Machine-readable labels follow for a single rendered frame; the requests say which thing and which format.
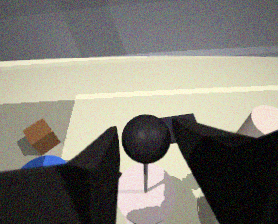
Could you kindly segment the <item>brown block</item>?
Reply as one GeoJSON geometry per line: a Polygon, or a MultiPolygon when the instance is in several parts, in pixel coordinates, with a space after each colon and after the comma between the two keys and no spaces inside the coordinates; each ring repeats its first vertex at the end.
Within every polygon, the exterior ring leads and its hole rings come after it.
{"type": "Polygon", "coordinates": [[[23,133],[41,156],[61,142],[43,119],[25,128],[23,133]]]}

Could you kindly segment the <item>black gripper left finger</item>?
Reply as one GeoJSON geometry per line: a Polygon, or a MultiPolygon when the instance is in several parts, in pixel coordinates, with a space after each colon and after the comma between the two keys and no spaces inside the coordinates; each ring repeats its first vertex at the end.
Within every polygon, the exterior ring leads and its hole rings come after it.
{"type": "Polygon", "coordinates": [[[116,224],[119,170],[112,126],[66,164],[0,171],[0,224],[116,224]]]}

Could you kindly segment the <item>blue cylinder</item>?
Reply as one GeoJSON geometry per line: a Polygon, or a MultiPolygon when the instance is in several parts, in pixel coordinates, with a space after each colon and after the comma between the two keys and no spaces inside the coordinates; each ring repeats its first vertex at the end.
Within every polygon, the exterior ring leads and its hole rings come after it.
{"type": "Polygon", "coordinates": [[[57,156],[42,156],[42,157],[37,157],[29,161],[26,165],[22,166],[21,169],[23,168],[35,168],[35,167],[41,167],[41,166],[47,166],[47,165],[59,165],[59,164],[66,164],[67,162],[57,156]]]}

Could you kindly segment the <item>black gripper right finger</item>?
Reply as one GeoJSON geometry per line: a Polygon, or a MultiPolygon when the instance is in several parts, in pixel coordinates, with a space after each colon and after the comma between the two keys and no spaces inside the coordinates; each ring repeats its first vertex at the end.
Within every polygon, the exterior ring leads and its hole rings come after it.
{"type": "Polygon", "coordinates": [[[176,117],[172,130],[219,224],[270,224],[278,199],[278,129],[255,138],[176,117]]]}

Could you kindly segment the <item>dark grey rectangular block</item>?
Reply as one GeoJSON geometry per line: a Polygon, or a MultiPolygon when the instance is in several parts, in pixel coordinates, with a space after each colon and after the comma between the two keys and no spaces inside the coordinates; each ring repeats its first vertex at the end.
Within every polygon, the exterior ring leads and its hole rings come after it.
{"type": "Polygon", "coordinates": [[[172,130],[172,119],[176,117],[180,117],[180,118],[184,118],[196,122],[194,113],[160,118],[167,125],[169,129],[171,135],[171,144],[177,143],[172,130]]]}

